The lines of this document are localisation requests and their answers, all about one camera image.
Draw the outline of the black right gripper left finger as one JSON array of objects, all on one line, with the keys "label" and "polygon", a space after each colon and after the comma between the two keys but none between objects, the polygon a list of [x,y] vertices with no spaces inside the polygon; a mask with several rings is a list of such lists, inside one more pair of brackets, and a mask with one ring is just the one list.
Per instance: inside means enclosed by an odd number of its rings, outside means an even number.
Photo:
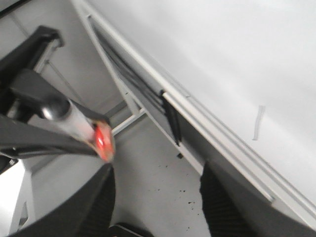
[{"label": "black right gripper left finger", "polygon": [[106,237],[115,205],[115,173],[103,165],[74,195],[12,237]]}]

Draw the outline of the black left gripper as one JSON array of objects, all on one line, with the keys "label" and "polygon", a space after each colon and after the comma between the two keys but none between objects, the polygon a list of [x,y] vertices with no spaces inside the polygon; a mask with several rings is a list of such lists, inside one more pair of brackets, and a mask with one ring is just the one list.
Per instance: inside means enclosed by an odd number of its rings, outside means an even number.
[{"label": "black left gripper", "polygon": [[110,123],[107,116],[72,101],[31,70],[53,40],[58,40],[60,47],[64,45],[59,30],[41,25],[0,60],[0,113],[7,114],[15,95],[22,105],[42,119],[64,119],[74,105],[85,118]]}]

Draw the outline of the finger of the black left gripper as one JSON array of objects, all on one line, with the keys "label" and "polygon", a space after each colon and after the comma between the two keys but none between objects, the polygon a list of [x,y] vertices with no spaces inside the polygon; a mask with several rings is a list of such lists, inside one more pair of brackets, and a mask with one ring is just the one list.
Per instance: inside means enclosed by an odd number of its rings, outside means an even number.
[{"label": "finger of the black left gripper", "polygon": [[34,157],[54,154],[97,156],[86,143],[0,116],[0,153],[7,157]]}]

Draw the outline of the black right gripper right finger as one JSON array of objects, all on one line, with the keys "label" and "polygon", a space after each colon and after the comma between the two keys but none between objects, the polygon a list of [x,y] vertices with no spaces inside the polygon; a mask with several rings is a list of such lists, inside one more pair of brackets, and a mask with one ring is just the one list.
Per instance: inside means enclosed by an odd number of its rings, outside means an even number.
[{"label": "black right gripper right finger", "polygon": [[200,178],[202,210],[213,237],[314,237],[315,230],[280,211],[215,164]]}]

